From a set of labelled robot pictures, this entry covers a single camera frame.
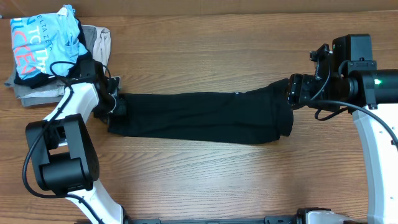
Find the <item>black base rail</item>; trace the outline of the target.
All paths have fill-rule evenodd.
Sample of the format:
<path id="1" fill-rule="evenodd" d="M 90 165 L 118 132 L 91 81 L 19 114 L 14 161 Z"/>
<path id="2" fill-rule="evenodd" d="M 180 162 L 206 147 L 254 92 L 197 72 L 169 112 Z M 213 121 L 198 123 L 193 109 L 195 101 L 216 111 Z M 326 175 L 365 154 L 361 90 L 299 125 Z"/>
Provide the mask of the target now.
<path id="1" fill-rule="evenodd" d="M 160 220 L 128 218 L 124 224 L 294 224 L 302 223 L 295 215 L 266 216 L 264 218 L 214 219 L 214 220 Z"/>

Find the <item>light blue printed shirt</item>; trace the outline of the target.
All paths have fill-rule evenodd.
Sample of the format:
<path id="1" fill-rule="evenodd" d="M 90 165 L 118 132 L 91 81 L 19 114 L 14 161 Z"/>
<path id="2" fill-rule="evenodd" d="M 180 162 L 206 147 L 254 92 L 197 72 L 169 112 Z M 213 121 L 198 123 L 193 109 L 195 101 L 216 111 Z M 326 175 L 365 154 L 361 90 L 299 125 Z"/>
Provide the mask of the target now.
<path id="1" fill-rule="evenodd" d="M 10 20 L 12 51 L 21 80 L 67 76 L 78 57 L 88 53 L 75 9 L 67 4 L 58 12 Z"/>

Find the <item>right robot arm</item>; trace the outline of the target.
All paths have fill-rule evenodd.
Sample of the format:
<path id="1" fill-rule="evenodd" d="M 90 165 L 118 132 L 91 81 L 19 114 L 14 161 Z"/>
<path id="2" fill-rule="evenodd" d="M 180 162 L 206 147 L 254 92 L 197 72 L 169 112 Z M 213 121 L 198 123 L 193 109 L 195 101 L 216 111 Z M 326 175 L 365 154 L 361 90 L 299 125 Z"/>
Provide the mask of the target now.
<path id="1" fill-rule="evenodd" d="M 309 53 L 314 75 L 293 74 L 287 99 L 331 119 L 353 117 L 364 154 L 368 183 L 365 223 L 397 223 L 397 70 L 377 67 L 371 36 L 349 34 Z"/>

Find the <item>grey folded garment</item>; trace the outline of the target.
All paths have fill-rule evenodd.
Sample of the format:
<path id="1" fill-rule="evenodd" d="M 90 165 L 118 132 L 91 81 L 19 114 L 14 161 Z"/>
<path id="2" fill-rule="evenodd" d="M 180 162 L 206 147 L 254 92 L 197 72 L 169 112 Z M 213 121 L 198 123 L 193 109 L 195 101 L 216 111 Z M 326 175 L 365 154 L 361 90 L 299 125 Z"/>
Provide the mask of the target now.
<path id="1" fill-rule="evenodd" d="M 82 25 L 83 33 L 86 40 L 87 49 L 93 54 L 93 46 L 96 39 L 96 31 L 94 26 Z M 16 65 L 11 76 L 6 80 L 4 85 L 6 88 L 12 88 L 16 98 L 21 100 L 24 107 L 59 102 L 64 95 L 65 85 L 61 81 L 53 81 L 48 85 L 31 89 L 28 86 L 12 84 L 12 79 L 16 74 Z"/>

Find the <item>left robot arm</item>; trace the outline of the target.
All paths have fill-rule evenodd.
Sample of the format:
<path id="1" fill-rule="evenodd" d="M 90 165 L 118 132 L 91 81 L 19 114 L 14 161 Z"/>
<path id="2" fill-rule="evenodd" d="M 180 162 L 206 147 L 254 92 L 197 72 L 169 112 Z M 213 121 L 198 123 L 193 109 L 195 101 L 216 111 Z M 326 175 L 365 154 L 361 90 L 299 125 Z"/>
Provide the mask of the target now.
<path id="1" fill-rule="evenodd" d="M 39 198 L 65 198 L 90 223 L 130 223 L 100 181 L 100 165 L 86 128 L 90 116 L 108 123 L 119 109 L 119 77 L 93 59 L 80 62 L 80 76 L 64 82 L 65 94 L 42 121 L 29 123 L 29 150 L 22 166 L 26 190 Z"/>

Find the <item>black folded garment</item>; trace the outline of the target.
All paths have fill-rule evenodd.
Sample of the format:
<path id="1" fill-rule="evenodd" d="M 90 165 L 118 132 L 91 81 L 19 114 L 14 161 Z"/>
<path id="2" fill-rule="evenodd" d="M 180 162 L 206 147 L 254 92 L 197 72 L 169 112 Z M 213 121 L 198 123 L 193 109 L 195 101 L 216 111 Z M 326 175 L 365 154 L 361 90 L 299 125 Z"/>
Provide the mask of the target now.
<path id="1" fill-rule="evenodd" d="M 49 65 L 50 74 L 38 73 L 33 78 L 23 80 L 18 72 L 12 79 L 12 84 L 28 86 L 31 89 L 48 85 L 53 81 L 65 81 L 71 78 L 79 78 L 81 73 L 81 63 L 92 60 L 92 54 L 88 50 L 86 54 L 79 55 L 75 63 L 69 61 L 52 62 Z"/>

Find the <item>beige folded garment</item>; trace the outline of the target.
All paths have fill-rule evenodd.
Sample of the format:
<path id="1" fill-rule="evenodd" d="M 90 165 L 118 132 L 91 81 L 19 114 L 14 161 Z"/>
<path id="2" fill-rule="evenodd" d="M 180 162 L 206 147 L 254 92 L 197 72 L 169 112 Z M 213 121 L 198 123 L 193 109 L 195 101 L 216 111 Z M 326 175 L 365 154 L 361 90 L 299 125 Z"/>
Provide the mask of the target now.
<path id="1" fill-rule="evenodd" d="M 96 27 L 96 39 L 93 46 L 93 59 L 108 65 L 111 55 L 111 32 L 105 27 Z"/>

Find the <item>black shirt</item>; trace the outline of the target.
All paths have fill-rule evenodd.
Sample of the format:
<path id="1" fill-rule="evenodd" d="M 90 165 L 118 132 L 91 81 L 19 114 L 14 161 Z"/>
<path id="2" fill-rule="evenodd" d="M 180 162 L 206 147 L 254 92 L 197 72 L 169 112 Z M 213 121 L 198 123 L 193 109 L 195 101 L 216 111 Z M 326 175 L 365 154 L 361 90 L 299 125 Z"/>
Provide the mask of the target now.
<path id="1" fill-rule="evenodd" d="M 129 137 L 265 144 L 289 136 L 293 111 L 288 79 L 247 92 L 122 94 L 123 113 L 108 131 Z"/>

